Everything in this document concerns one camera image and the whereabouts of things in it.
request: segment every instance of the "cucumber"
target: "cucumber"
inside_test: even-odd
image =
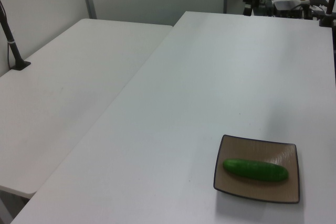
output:
[[[288,178],[286,168],[267,162],[231,158],[224,160],[223,167],[235,175],[256,180],[276,182]]]

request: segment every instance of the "pole base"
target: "pole base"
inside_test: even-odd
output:
[[[332,27],[334,18],[332,16],[324,16],[320,19],[320,26],[321,27]]]
[[[31,63],[28,61],[24,61],[24,63],[18,65],[13,66],[11,69],[17,70],[17,71],[21,71],[23,69],[25,69],[26,67],[28,67]]]

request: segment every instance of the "black metal pole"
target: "black metal pole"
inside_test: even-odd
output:
[[[332,9],[334,8],[335,0],[329,0],[326,15],[320,20],[320,26],[332,27],[334,18],[332,17]]]
[[[22,59],[21,55],[20,55],[20,52],[19,52],[19,50],[16,46],[13,34],[11,32],[11,29],[9,28],[6,13],[5,13],[5,10],[3,9],[3,5],[2,5],[1,1],[0,1],[0,23],[1,23],[1,26],[4,30],[4,33],[6,35],[7,42],[9,43],[9,46],[11,47],[11,50],[13,52],[13,56],[15,58],[15,66],[13,66],[12,69],[22,70],[22,69],[26,68],[27,66],[30,65],[30,62],[24,61]]]

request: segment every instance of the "square plate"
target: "square plate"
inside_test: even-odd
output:
[[[242,158],[281,165],[288,170],[289,177],[281,182],[265,182],[240,177],[223,168],[223,161],[227,158]],[[217,156],[214,188],[248,199],[274,203],[298,203],[300,179],[296,146],[224,135]]]

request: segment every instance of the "white table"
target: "white table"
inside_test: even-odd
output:
[[[331,29],[185,13],[13,224],[334,224],[335,122]],[[223,134],[295,143],[301,202],[216,191]]]
[[[3,75],[0,190],[30,198],[171,28],[84,19]]]

